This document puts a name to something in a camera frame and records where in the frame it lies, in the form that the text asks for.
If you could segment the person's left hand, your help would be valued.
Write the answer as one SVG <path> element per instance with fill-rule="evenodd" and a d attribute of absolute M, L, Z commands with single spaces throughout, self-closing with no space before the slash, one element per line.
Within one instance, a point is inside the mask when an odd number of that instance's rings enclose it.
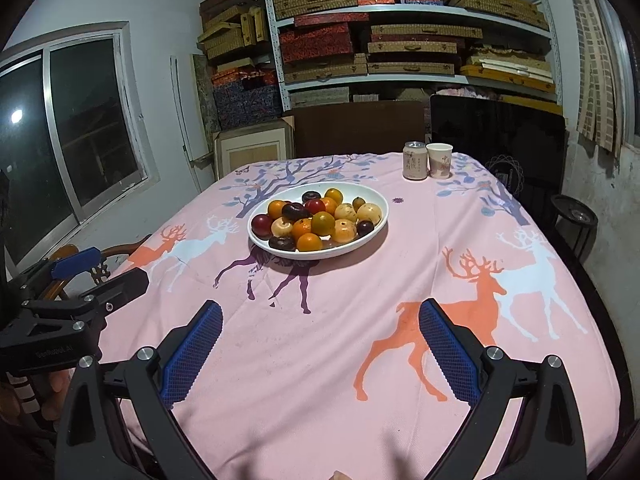
<path fill-rule="evenodd" d="M 72 372 L 58 370 L 35 379 L 1 373 L 1 420 L 14 426 L 31 418 L 43 428 L 58 428 Z"/>

